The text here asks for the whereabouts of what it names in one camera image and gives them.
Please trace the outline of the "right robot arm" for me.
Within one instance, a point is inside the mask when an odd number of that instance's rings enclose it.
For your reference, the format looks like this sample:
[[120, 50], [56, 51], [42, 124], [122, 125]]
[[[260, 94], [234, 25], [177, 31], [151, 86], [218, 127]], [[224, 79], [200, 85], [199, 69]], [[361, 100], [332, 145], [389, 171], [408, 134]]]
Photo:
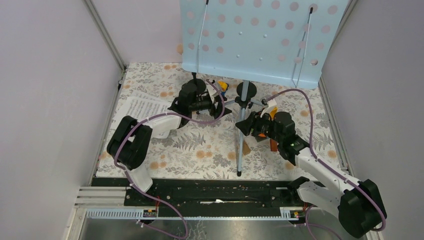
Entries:
[[369, 231], [386, 226], [387, 213], [378, 186], [370, 179], [361, 181], [321, 160], [308, 142], [297, 135], [289, 113], [252, 112], [235, 126], [245, 136], [266, 137], [277, 143], [280, 156], [316, 178], [320, 185], [299, 177], [287, 191], [293, 206], [303, 202], [336, 217], [352, 237], [361, 238]]

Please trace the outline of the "light blue music stand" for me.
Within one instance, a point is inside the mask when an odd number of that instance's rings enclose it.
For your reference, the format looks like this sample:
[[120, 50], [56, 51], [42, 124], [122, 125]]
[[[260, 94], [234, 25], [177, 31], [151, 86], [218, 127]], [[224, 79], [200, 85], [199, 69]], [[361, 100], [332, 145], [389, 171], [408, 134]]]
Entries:
[[181, 0], [188, 72], [315, 89], [346, 0]]

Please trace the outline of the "sheet music page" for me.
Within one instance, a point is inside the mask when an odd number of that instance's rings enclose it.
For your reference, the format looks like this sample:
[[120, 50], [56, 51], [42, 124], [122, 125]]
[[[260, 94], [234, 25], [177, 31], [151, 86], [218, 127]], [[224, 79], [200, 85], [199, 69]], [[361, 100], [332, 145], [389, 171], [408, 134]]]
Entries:
[[140, 96], [129, 96], [113, 117], [110, 128], [115, 130], [125, 116], [143, 120], [166, 112], [170, 106], [171, 102], [159, 100], [159, 98], [146, 93], [142, 93]]

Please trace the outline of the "yellow toy block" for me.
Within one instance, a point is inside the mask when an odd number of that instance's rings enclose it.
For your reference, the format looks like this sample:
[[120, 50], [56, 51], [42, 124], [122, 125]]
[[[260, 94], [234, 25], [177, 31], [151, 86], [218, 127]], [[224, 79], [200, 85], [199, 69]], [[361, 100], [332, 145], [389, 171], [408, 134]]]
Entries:
[[275, 114], [278, 112], [278, 108], [277, 107], [274, 107], [273, 108], [273, 110], [269, 113], [269, 115], [270, 115], [270, 117], [271, 117], [271, 120], [273, 120], [274, 119], [274, 117], [275, 117]]

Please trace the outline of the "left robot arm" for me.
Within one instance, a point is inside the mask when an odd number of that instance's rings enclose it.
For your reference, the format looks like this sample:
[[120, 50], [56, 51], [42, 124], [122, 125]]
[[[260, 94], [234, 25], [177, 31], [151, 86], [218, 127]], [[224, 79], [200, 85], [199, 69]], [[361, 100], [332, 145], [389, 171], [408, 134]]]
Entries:
[[217, 81], [194, 78], [182, 85], [178, 96], [164, 113], [137, 120], [124, 116], [109, 141], [106, 151], [114, 164], [123, 170], [130, 186], [137, 190], [136, 199], [144, 206], [152, 204], [155, 192], [153, 180], [143, 165], [151, 138], [184, 127], [193, 113], [208, 111], [215, 121], [231, 110], [225, 107], [226, 88]]

